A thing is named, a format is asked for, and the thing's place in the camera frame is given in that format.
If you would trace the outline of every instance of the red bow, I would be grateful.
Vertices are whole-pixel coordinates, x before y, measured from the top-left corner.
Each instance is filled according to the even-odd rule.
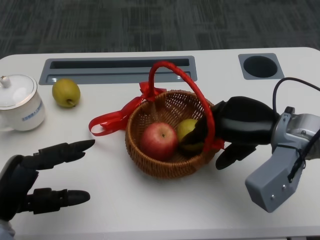
[[[126,130],[129,116],[144,100],[155,101],[157,95],[167,91],[164,88],[155,87],[152,91],[150,90],[149,82],[141,82],[139,85],[142,93],[141,96],[137,96],[132,99],[120,111],[98,116],[89,123],[89,130],[94,136],[104,136],[112,134],[118,130]],[[104,128],[104,131],[92,132],[92,128],[96,125],[101,125]]]

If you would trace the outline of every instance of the white table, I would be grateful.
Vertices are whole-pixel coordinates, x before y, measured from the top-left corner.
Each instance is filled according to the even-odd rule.
[[[0,60],[0,74],[24,74],[38,81],[50,58],[191,55],[195,57],[196,84],[211,102],[247,96],[271,106],[278,80],[245,80],[238,54],[246,53],[275,53],[286,77],[320,86],[320,52],[305,47],[12,55]],[[91,119],[120,110],[141,94],[138,84],[79,87],[80,105],[62,109],[54,102],[52,86],[39,86],[46,120],[33,131],[0,133],[0,168],[15,154],[31,155],[51,145],[93,138],[88,130]],[[189,90],[183,82],[156,87]],[[319,103],[319,92],[296,82],[284,83],[278,91],[279,112],[292,106],[296,113],[320,115]],[[33,186],[85,190],[91,195],[90,201],[48,214],[20,213],[11,223],[18,240],[208,240],[320,235],[318,160],[307,162],[296,193],[275,212],[267,213],[251,201],[245,179],[270,155],[269,145],[259,146],[245,160],[225,170],[216,170],[213,160],[191,176],[157,180],[136,168],[127,154],[124,132],[116,132],[97,137],[83,159],[41,171]]]

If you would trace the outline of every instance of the pear stem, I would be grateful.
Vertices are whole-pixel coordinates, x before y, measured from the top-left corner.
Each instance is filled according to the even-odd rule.
[[[67,100],[67,103],[70,104],[70,105],[72,105],[72,107],[75,107],[75,106],[76,106],[75,103],[74,103],[71,99],[68,99],[68,100]]]

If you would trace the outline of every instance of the green pear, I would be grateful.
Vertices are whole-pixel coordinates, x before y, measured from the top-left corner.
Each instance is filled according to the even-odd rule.
[[[59,79],[52,87],[54,100],[64,108],[75,107],[80,101],[80,95],[78,85],[68,78]]]
[[[198,120],[191,119],[191,118],[185,119],[178,124],[177,130],[176,130],[180,147],[188,152],[197,152],[204,148],[203,142],[199,142],[196,144],[181,144],[181,141],[185,137],[185,135],[187,135],[188,133],[192,132],[195,129],[197,121]]]

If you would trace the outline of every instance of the round grommet hole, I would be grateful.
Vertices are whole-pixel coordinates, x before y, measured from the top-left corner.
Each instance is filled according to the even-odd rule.
[[[243,63],[244,70],[257,78],[270,78],[278,71],[277,64],[266,56],[251,56]]]

